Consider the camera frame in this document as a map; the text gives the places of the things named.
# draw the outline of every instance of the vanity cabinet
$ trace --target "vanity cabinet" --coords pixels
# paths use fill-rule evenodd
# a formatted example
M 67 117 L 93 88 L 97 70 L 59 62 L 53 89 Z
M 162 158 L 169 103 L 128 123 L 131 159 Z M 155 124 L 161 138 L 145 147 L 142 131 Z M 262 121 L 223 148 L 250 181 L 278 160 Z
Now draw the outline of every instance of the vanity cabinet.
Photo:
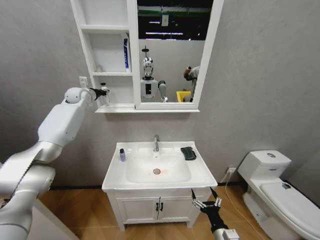
M 116 201 L 124 223 L 152 223 L 158 219 L 159 197 L 117 198 Z
M 209 188 L 193 189 L 207 201 Z M 191 188 L 106 191 L 121 231 L 126 224 L 186 222 L 191 228 L 200 210 L 192 204 Z

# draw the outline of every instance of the toilet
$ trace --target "toilet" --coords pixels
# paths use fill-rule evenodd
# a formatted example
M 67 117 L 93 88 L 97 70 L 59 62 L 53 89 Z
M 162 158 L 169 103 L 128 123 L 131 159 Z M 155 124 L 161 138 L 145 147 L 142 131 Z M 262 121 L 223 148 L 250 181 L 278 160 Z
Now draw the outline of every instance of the toilet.
M 273 240 L 320 240 L 320 209 L 280 175 L 291 160 L 275 150 L 252 151 L 238 172 L 248 183 L 243 200 Z

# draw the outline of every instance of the baseboard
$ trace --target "baseboard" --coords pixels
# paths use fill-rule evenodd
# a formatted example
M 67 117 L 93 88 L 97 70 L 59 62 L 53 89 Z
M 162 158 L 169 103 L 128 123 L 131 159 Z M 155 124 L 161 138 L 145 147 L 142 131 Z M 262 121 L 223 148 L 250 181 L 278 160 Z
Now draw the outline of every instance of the baseboard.
M 72 190 L 72 189 L 101 189 L 102 185 L 90 186 L 52 186 L 50 190 Z
M 218 182 L 218 186 L 240 186 L 244 191 L 247 191 L 248 184 L 245 181 L 230 181 L 228 183 L 226 182 Z

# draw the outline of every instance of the purple bottle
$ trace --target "purple bottle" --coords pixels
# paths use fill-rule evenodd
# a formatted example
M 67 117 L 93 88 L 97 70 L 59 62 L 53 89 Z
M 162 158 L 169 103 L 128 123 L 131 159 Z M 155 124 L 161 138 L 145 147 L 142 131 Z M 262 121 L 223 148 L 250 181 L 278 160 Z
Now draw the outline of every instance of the purple bottle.
M 126 154 L 125 154 L 125 150 L 123 148 L 120 149 L 120 160 L 121 160 L 121 162 L 126 161 Z

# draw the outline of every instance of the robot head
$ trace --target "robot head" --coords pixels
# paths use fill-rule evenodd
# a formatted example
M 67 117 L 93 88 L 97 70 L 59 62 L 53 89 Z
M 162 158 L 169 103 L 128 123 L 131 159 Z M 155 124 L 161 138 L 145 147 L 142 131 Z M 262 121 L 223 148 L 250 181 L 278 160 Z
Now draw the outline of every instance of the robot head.
M 144 76 L 149 78 L 152 75 L 152 72 L 154 70 L 154 61 L 151 57 L 145 57 L 143 59 L 143 70 L 144 70 Z

